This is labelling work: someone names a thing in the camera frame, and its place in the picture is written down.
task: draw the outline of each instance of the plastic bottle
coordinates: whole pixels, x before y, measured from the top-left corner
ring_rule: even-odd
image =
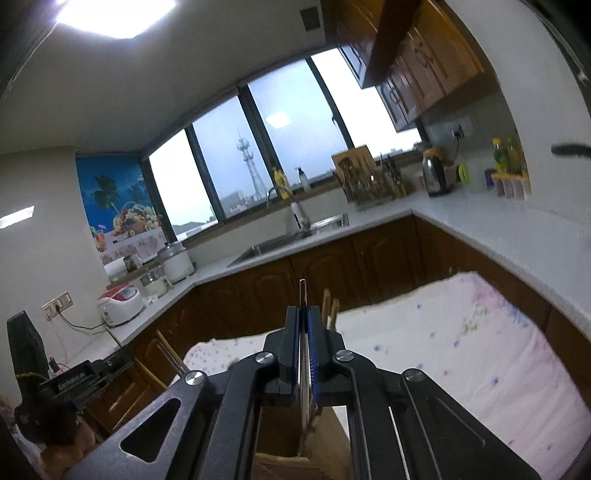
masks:
[[[503,142],[500,138],[493,138],[492,144],[495,146],[493,156],[495,157],[496,170],[498,172],[506,173],[509,166],[509,155],[507,154],[507,150],[503,146]]]
[[[292,193],[290,183],[287,180],[287,177],[277,167],[273,167],[273,178],[275,178],[275,185],[280,185],[282,187],[285,187],[290,193]],[[281,195],[281,198],[284,200],[287,200],[290,197],[290,194],[282,189],[279,189],[279,194]]]
[[[310,187],[310,182],[308,181],[308,177],[304,173],[304,170],[301,167],[297,167],[297,174],[300,177],[301,185],[304,187],[304,192],[309,192],[312,188]]]

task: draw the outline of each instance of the palm tree picture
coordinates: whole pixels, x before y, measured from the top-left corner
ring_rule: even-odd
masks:
[[[115,184],[115,181],[105,175],[95,176],[95,181],[99,186],[99,190],[95,190],[92,196],[95,199],[98,208],[101,210],[112,208],[119,213],[119,210],[115,206],[115,202],[119,200],[119,193],[117,193],[117,185]]]

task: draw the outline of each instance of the ceiling light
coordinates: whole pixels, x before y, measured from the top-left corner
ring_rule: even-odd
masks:
[[[14,213],[11,213],[10,215],[6,215],[6,216],[0,218],[0,229],[6,228],[7,226],[10,226],[15,223],[22,222],[23,220],[26,220],[28,218],[31,218],[33,216],[34,209],[35,209],[35,206],[33,205],[32,207],[23,208],[22,210],[19,210],[18,212],[14,212]]]
[[[286,127],[291,123],[291,119],[283,111],[268,116],[267,118],[265,118],[265,120],[267,120],[267,122],[269,122],[271,126],[276,128],[277,130]]]
[[[134,38],[165,16],[173,0],[70,0],[57,22],[113,38]]]

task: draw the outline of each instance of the white appliance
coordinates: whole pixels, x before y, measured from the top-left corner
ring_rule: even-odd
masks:
[[[189,252],[181,242],[164,247],[158,252],[157,260],[164,265],[164,274],[170,283],[181,281],[195,271]]]
[[[112,288],[103,293],[96,303],[100,317],[114,327],[130,321],[144,307],[142,295],[130,284]]]

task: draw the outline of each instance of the window frame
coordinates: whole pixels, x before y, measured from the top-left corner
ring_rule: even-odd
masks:
[[[275,183],[275,178],[273,176],[272,169],[274,167],[276,167],[276,168],[279,168],[282,170],[281,162],[277,156],[277,153],[275,151],[275,147],[273,146],[273,143],[271,142],[271,137],[269,136],[269,133],[265,127],[261,113],[260,113],[259,109],[256,107],[256,103],[255,103],[254,98],[252,96],[251,90],[248,86],[248,82],[251,82],[257,78],[265,76],[266,74],[271,73],[274,70],[280,69],[283,66],[291,64],[293,62],[305,60],[308,67],[310,68],[310,70],[312,72],[312,75],[314,76],[316,82],[318,83],[318,86],[320,87],[322,94],[324,95],[324,98],[325,98],[325,100],[326,100],[326,102],[333,114],[333,122],[336,123],[336,125],[339,127],[339,130],[343,136],[343,140],[344,140],[347,148],[354,147],[353,141],[350,137],[350,134],[349,134],[349,131],[345,125],[345,122],[339,112],[339,109],[336,106],[336,103],[335,103],[330,91],[328,90],[328,87],[326,86],[324,79],[320,75],[318,68],[316,67],[316,65],[314,64],[314,61],[311,58],[312,55],[314,55],[316,53],[319,53],[324,50],[330,50],[332,48],[334,48],[334,47],[328,46],[327,48],[316,49],[314,51],[308,52],[305,55],[294,57],[290,61],[281,62],[272,68],[265,69],[265,70],[259,72],[259,74],[256,76],[253,75],[253,76],[250,76],[247,79],[243,80],[242,82],[238,82],[236,84],[236,86],[234,86],[231,89],[231,91],[234,95],[231,95],[231,94],[228,95],[227,93],[226,93],[226,95],[222,95],[222,96],[217,95],[217,100],[218,100],[217,102],[215,102],[215,103],[213,103],[211,101],[206,102],[207,108],[204,109],[200,114],[195,115],[194,118],[188,124],[186,124],[186,126],[183,128],[183,130],[185,131],[185,133],[187,135],[187,139],[189,141],[189,146],[191,148],[191,152],[193,153],[193,158],[194,158],[195,164],[197,166],[197,171],[199,172],[199,175],[200,175],[203,185],[205,187],[205,191],[206,191],[209,201],[212,205],[213,213],[215,214],[215,216],[217,218],[217,225],[213,225],[213,226],[207,228],[206,230],[196,233],[196,234],[188,237],[187,239],[183,240],[183,242],[194,241],[196,238],[199,238],[202,235],[205,235],[207,233],[211,233],[211,232],[218,230],[220,228],[223,228],[224,226],[231,224],[231,223],[242,224],[242,223],[244,223],[243,220],[245,218],[250,217],[250,216],[260,216],[260,213],[264,210],[267,210],[269,206],[282,202],[279,195],[277,195],[277,196],[274,196],[272,199],[270,199],[268,204],[263,203],[261,205],[254,206],[252,208],[244,210],[243,212],[239,212],[235,215],[228,217],[223,210],[222,204],[219,199],[219,195],[215,189],[215,185],[213,184],[213,180],[212,180],[212,177],[209,173],[209,169],[207,168],[207,164],[206,164],[205,158],[203,156],[201,146],[199,145],[199,139],[197,138],[197,135],[195,133],[195,129],[193,127],[193,122],[195,120],[197,120],[201,116],[207,114],[213,108],[228,101],[230,98],[236,96],[238,98],[238,101],[240,102],[240,105],[242,107],[242,111],[244,112],[244,115],[246,117],[246,121],[248,122],[248,125],[251,129],[252,135],[254,136],[256,146],[258,147],[259,151],[261,152],[261,157],[263,159],[265,167],[267,168],[267,172],[269,174],[269,177],[271,178],[271,183],[273,184],[273,186],[275,186],[276,183]],[[428,138],[426,136],[426,131],[425,131],[423,123],[421,122],[420,119],[415,121],[415,127],[417,128],[421,139],[423,141],[428,141]],[[174,135],[170,135],[166,141],[168,141]],[[156,151],[159,148],[159,146],[163,145],[164,143],[165,142],[162,142],[161,144],[158,145],[158,147],[154,148],[153,146],[155,145],[155,142],[152,142],[151,143],[152,149],[151,149],[150,153],[147,154],[147,153],[145,153],[146,150],[144,150],[144,155],[142,156],[142,159],[140,160],[139,163],[140,163],[140,167],[142,170],[142,174],[144,175],[144,179],[146,181],[147,190],[148,190],[150,196],[152,197],[152,202],[154,204],[154,207],[155,207],[157,213],[159,215],[161,215],[161,217],[162,217],[162,225],[163,225],[164,235],[165,235],[167,241],[169,243],[172,243],[172,242],[177,241],[177,236],[174,233],[172,224],[170,223],[170,219],[168,218],[168,214],[167,214],[166,209],[164,207],[164,203],[162,202],[162,198],[160,196],[160,192],[158,191],[158,186],[157,186],[155,178],[154,178],[154,173],[152,172],[152,168],[150,165],[150,155],[154,151]],[[310,182],[310,186],[314,189],[315,187],[319,187],[319,186],[329,184],[329,183],[335,183],[335,186],[337,187],[336,181],[334,180],[334,178],[332,176],[324,176],[319,179],[312,180]],[[293,190],[294,195],[301,194],[301,193],[303,193],[303,191],[304,191],[303,187],[298,187]],[[269,210],[269,212],[271,213],[274,210],[276,210],[276,209],[272,208]]]

